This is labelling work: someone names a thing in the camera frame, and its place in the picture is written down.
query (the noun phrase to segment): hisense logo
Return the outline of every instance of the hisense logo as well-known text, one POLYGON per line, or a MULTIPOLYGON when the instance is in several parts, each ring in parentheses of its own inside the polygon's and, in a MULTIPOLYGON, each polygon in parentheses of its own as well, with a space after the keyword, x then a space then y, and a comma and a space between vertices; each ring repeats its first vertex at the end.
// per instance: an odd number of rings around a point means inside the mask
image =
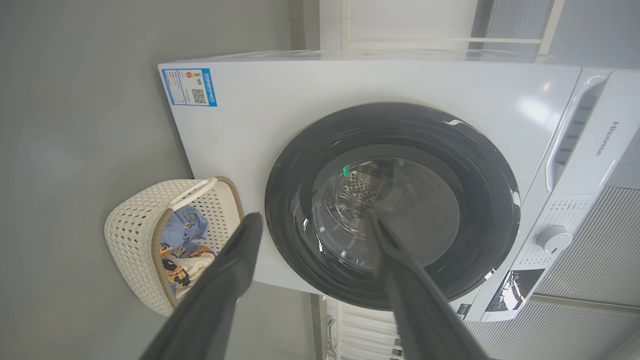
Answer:
POLYGON ((600 148, 598 149, 598 152, 596 152, 596 156, 599 156, 602 153, 602 151, 604 150, 604 147, 607 146, 607 142, 609 141, 609 137, 616 130, 616 125, 618 125, 618 123, 614 122, 611 125, 611 127, 609 128, 609 132, 607 133, 607 136, 604 137, 604 140, 602 140, 602 144, 600 145, 600 148))

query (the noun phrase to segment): washing machine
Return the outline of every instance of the washing machine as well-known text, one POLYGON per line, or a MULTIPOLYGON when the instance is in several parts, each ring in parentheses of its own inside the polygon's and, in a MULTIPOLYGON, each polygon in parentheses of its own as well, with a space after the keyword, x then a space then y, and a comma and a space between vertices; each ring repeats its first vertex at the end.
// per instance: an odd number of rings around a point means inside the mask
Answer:
POLYGON ((265 215, 254 280, 389 310, 384 214, 460 318, 509 320, 636 132, 640 74, 491 51, 266 52, 159 65, 196 178, 265 215))

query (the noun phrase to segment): control panel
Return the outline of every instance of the control panel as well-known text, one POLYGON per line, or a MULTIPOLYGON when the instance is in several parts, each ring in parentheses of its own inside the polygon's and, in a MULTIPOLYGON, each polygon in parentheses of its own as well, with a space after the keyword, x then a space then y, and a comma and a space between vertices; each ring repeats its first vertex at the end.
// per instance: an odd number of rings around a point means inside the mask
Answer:
POLYGON ((589 211, 592 201, 593 194, 552 194, 516 257, 513 269, 534 270, 551 265, 571 244, 573 233, 589 211))

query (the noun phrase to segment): white plastic basket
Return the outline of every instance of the white plastic basket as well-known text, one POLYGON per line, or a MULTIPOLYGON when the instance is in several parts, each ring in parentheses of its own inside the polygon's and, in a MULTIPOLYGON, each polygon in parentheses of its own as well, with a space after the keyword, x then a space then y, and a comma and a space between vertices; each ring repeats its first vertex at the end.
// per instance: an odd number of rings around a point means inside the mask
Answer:
POLYGON ((178 305, 162 266, 159 246, 175 210, 190 204, 209 221, 205 240, 194 240, 220 253, 243 218, 231 180, 169 180, 127 199, 107 217, 104 237, 131 290, 149 308, 169 316, 178 305))

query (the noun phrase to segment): clothes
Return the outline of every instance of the clothes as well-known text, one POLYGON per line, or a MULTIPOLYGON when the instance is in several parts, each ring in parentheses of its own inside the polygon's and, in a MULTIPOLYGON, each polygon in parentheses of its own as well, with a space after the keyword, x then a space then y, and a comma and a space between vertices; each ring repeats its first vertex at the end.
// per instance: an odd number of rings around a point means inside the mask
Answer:
POLYGON ((206 238, 208 226, 199 210, 187 205, 178 209, 164 228, 160 257, 176 299, 193 287, 214 260, 213 250, 191 241, 206 238))
POLYGON ((176 249, 185 241, 207 237, 209 222, 199 210, 187 205, 176 210, 162 233, 161 243, 176 249))
POLYGON ((193 287, 214 258, 210 252, 204 252, 192 258, 176 258, 169 254, 163 259, 164 271, 176 299, 180 300, 193 287))

